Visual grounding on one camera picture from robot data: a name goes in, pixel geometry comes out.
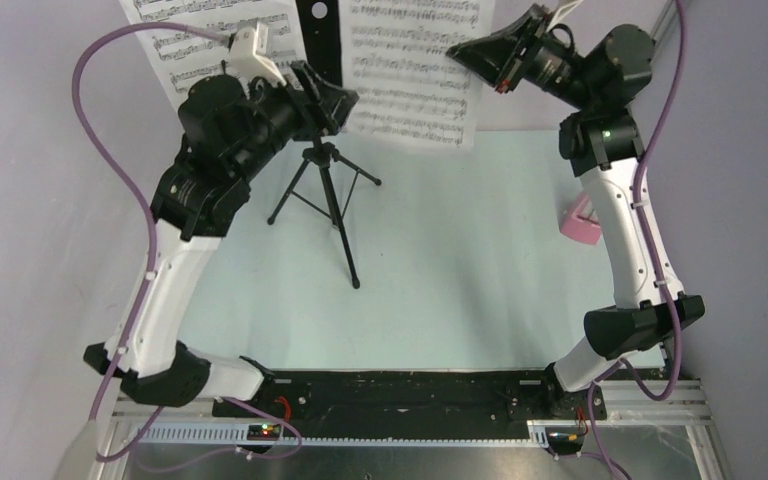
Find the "metal plate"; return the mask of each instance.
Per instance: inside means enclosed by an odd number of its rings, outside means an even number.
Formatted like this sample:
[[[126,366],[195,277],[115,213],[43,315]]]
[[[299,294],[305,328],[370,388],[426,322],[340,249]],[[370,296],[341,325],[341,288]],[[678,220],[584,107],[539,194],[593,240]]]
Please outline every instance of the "metal plate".
[[[612,458],[635,480],[700,479],[687,433],[682,427],[603,429]],[[141,461],[155,467],[179,464],[216,447],[144,445]],[[595,451],[588,441],[586,449]],[[599,462],[568,458],[555,462],[536,448],[308,448],[292,458],[247,461],[244,455],[219,455],[182,471],[161,476],[131,467],[131,480],[328,479],[328,480],[609,480]]]
[[[295,438],[282,438],[278,442],[272,440],[249,439],[246,435],[250,426],[259,426],[261,423],[216,423],[204,422],[163,422],[149,428],[143,444],[187,444],[187,445],[240,445],[240,446],[270,446],[295,445]],[[138,426],[133,426],[131,435],[136,434]],[[404,440],[398,438],[387,439],[352,439],[352,438],[316,438],[305,437],[305,447],[484,447],[484,448],[546,448],[548,440],[544,427],[527,426],[528,438],[513,440]]]
[[[322,4],[326,14],[314,16],[314,5]],[[322,78],[343,84],[342,50],[340,48],[340,14],[337,0],[296,0],[307,61]]]

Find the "sheet music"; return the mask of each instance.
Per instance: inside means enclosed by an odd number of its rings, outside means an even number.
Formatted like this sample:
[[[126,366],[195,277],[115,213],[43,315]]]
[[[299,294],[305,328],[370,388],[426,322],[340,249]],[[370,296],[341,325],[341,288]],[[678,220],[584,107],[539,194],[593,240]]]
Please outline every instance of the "sheet music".
[[[471,148],[481,82],[446,58],[490,33],[495,0],[341,0],[346,130],[413,147]]]
[[[286,73],[294,60],[304,60],[299,12],[294,0],[119,0],[131,23],[176,22],[233,33],[260,21],[269,26],[267,53]],[[172,30],[149,30],[137,36],[174,108],[194,83],[221,73],[228,49],[216,42]],[[236,72],[228,69],[229,74]]]

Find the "purple cable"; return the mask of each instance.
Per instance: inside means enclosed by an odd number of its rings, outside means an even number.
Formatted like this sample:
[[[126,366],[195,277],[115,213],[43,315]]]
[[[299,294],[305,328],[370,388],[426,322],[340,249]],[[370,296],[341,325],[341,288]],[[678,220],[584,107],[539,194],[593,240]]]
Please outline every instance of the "purple cable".
[[[581,458],[593,458],[593,459],[595,459],[595,460],[599,460],[599,461],[600,461],[600,462],[602,462],[602,463],[605,463],[605,459],[604,459],[604,458],[602,458],[602,455],[600,455],[600,454],[598,454],[598,453],[583,452],[583,453],[581,454]],[[625,478],[626,478],[626,480],[633,480],[633,479],[631,478],[631,474],[630,474],[630,473],[628,473],[628,471],[627,471],[626,469],[622,468],[622,465],[620,465],[619,463],[617,463],[617,462],[615,462],[615,461],[611,460],[611,463],[610,463],[610,465],[611,465],[612,467],[616,467],[616,469],[617,469],[617,470],[619,470],[619,471],[620,471],[620,473],[622,473],[623,475],[625,475]]]
[[[269,420],[269,421],[271,421],[273,423],[276,423],[276,424],[279,424],[279,425],[283,426],[284,428],[286,428],[287,430],[292,432],[293,435],[295,435],[295,437],[298,439],[298,442],[296,442],[295,447],[293,447],[292,450],[289,450],[289,451],[284,452],[284,453],[279,453],[277,455],[268,455],[268,454],[263,454],[263,453],[255,453],[255,452],[251,452],[251,451],[245,450],[242,447],[221,447],[221,448],[217,448],[215,450],[211,450],[211,451],[209,451],[207,453],[204,453],[202,455],[199,455],[198,457],[195,457],[193,459],[187,460],[184,463],[180,463],[178,465],[174,465],[174,466],[171,466],[171,467],[151,467],[151,466],[148,466],[148,465],[142,463],[140,458],[137,457],[136,458],[137,466],[140,469],[142,469],[142,470],[144,470],[146,472],[149,472],[149,473],[154,473],[154,474],[172,473],[172,472],[177,472],[179,470],[183,470],[183,469],[185,469],[187,467],[190,467],[192,465],[195,465],[196,463],[201,462],[202,460],[206,460],[206,459],[214,457],[216,455],[237,452],[238,448],[239,448],[239,451],[246,452],[246,456],[251,455],[253,458],[262,458],[264,460],[280,460],[280,459],[287,458],[289,456],[295,455],[302,448],[302,446],[304,445],[304,440],[302,439],[302,434],[299,433],[299,431],[296,430],[295,427],[293,427],[289,423],[285,422],[284,420],[282,420],[280,418],[273,417],[272,415],[270,415],[270,414],[268,414],[268,413],[266,413],[264,411],[258,410],[257,408],[252,407],[251,405],[243,402],[242,400],[237,400],[236,398],[225,397],[225,401],[233,403],[234,405],[236,405],[236,406],[238,406],[238,407],[240,407],[242,409],[248,410],[249,412],[257,415],[260,418],[264,418],[264,419]]]
[[[678,13],[680,35],[678,62],[676,64],[675,74],[673,75],[673,82],[670,86],[670,92],[667,95],[666,102],[664,103],[664,109],[661,111],[661,116],[658,118],[658,123],[655,125],[655,130],[652,133],[652,138],[649,140],[649,145],[646,148],[646,151],[643,152],[643,158],[640,159],[640,163],[637,165],[637,169],[634,172],[632,199],[635,204],[640,204],[643,200],[643,179],[646,176],[646,170],[649,167],[649,160],[652,157],[652,151],[655,148],[655,144],[658,142],[658,139],[661,136],[661,131],[666,124],[667,116],[669,116],[673,102],[675,102],[678,85],[681,82],[681,76],[684,73],[684,58],[687,46],[687,12],[685,11],[684,4],[681,2],[681,0],[674,0],[674,2],[676,6],[676,12]],[[649,256],[652,258],[652,264],[655,269],[655,280],[658,282],[658,288],[661,292],[661,297],[667,302],[667,308],[669,308],[670,311],[670,319],[672,320],[675,337],[674,361],[673,368],[670,371],[669,381],[667,382],[667,386],[664,388],[664,391],[661,394],[656,395],[652,393],[652,391],[649,390],[643,383],[643,379],[640,378],[640,375],[634,369],[634,366],[631,364],[631,362],[624,358],[620,359],[620,362],[616,363],[613,367],[608,369],[607,372],[603,373],[599,378],[597,378],[587,390],[587,409],[588,413],[590,414],[590,425],[592,426],[591,430],[593,431],[593,436],[596,438],[596,444],[599,446],[599,452],[602,455],[603,462],[608,465],[608,468],[611,469],[611,473],[616,478],[620,478],[620,476],[617,469],[614,468],[614,463],[608,456],[608,452],[602,446],[602,440],[599,438],[599,431],[596,427],[596,416],[593,415],[593,393],[596,390],[596,383],[601,382],[616,372],[619,369],[620,364],[622,364],[625,365],[629,372],[631,372],[634,381],[637,382],[637,386],[640,387],[640,390],[642,390],[647,397],[654,401],[666,400],[670,397],[670,395],[672,395],[676,384],[678,383],[678,377],[681,373],[682,361],[681,320],[679,319],[678,310],[676,310],[675,302],[673,301],[670,289],[665,281],[664,268],[663,264],[661,263],[661,256],[658,255],[658,249],[655,247],[655,238],[652,234],[652,227],[649,224],[649,219],[646,218],[646,212],[644,208],[635,208],[634,210],[637,212],[637,218],[640,220],[640,228],[643,231],[643,238],[646,241],[646,248],[649,251]]]
[[[84,113],[84,107],[81,104],[81,76],[84,74],[84,68],[87,66],[87,62],[89,62],[90,58],[108,43],[131,33],[139,32],[142,30],[156,29],[177,30],[219,42],[229,41],[229,37],[225,35],[202,30],[200,28],[190,27],[188,25],[182,25],[179,23],[149,22],[138,25],[128,25],[126,27],[118,28],[108,33],[107,35],[104,35],[103,37],[93,42],[89,47],[87,47],[87,49],[84,50],[84,53],[81,54],[81,57],[78,59],[78,63],[75,65],[75,70],[72,72],[72,104],[75,107],[75,114],[78,115],[78,121],[81,122],[81,126],[84,127],[84,131],[86,132],[87,137],[89,137],[92,144],[95,145],[95,148],[98,150],[98,153],[101,154],[101,157],[104,158],[104,161],[110,165],[110,168],[116,172],[116,175],[119,176],[122,182],[125,183],[125,186],[128,187],[128,190],[130,190],[134,197],[137,199],[137,203],[139,203],[140,209],[143,211],[146,225],[148,227],[148,260],[146,262],[146,277],[143,279],[142,283],[140,283],[140,287],[137,290],[137,296],[134,299],[134,304],[131,306],[131,311],[128,313],[128,319],[125,321],[125,325],[122,328],[122,334],[119,337],[119,343],[117,344],[116,352],[113,354],[113,358],[110,360],[110,365],[108,366],[107,371],[104,373],[104,377],[101,380],[101,385],[99,385],[98,391],[95,394],[95,399],[93,400],[92,408],[90,409],[89,421],[94,421],[98,417],[98,410],[101,408],[101,401],[104,398],[104,393],[107,391],[107,388],[110,385],[110,381],[113,378],[113,373],[116,371],[116,367],[119,365],[119,360],[122,356],[120,350],[123,349],[128,343],[131,330],[134,328],[134,322],[137,320],[137,314],[139,313],[140,308],[145,301],[145,296],[148,292],[148,286],[151,283],[149,280],[149,275],[154,272],[155,265],[157,263],[157,232],[154,227],[154,218],[151,214],[151,208],[149,207],[145,196],[143,196],[143,194],[140,192],[140,189],[137,187],[137,184],[134,183],[134,180],[131,179],[125,170],[116,162],[116,160],[113,159],[113,157],[110,155],[110,152],[108,152],[104,145],[101,143],[101,140],[99,140],[95,130],[93,130],[92,126],[90,126],[90,122],[87,120],[87,115]],[[160,411],[158,410],[152,414],[152,418],[156,418],[156,415],[159,413]],[[144,427],[140,432],[145,430],[148,430],[148,428]],[[110,457],[103,457],[99,455],[99,458],[121,458],[121,456],[127,453],[134,444],[136,444],[136,441],[129,443],[121,452],[111,455]]]

